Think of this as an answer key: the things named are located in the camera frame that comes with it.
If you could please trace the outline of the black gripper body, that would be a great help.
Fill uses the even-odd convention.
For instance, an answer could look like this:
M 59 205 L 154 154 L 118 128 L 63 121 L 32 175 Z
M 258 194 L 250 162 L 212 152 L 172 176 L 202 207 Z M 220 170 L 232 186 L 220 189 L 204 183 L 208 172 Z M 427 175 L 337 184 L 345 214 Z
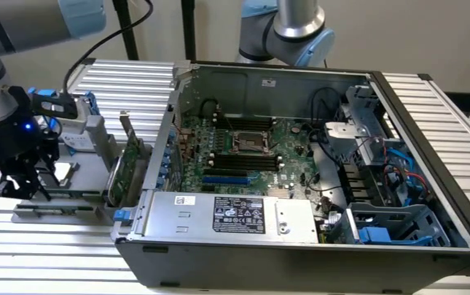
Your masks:
M 31 165 L 44 163 L 55 171 L 59 159 L 59 132 L 40 127 L 31 116 L 11 115 L 0 121 L 0 171 L 24 173 L 24 161 Z

